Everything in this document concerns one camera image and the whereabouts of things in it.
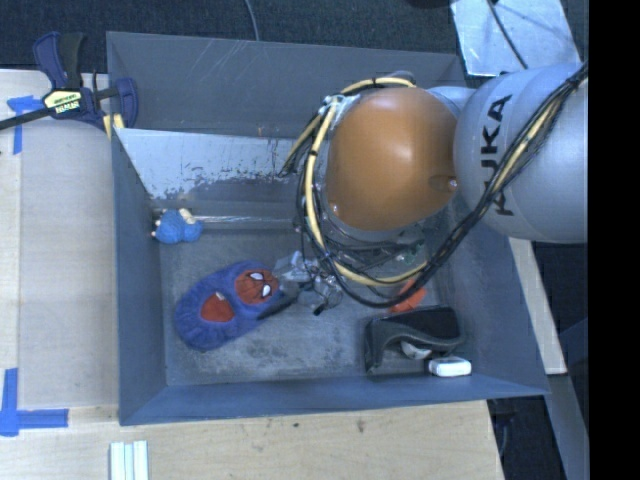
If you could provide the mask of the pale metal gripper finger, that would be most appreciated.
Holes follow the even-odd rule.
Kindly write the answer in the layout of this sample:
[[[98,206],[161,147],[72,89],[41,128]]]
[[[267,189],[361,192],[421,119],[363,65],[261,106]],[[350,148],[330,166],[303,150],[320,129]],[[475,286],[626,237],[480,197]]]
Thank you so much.
[[[281,283],[306,283],[311,280],[309,267],[299,250],[277,260],[273,273]]]
[[[285,281],[279,286],[281,300],[289,304],[302,303],[307,298],[307,293],[309,293],[311,289],[311,282]]]

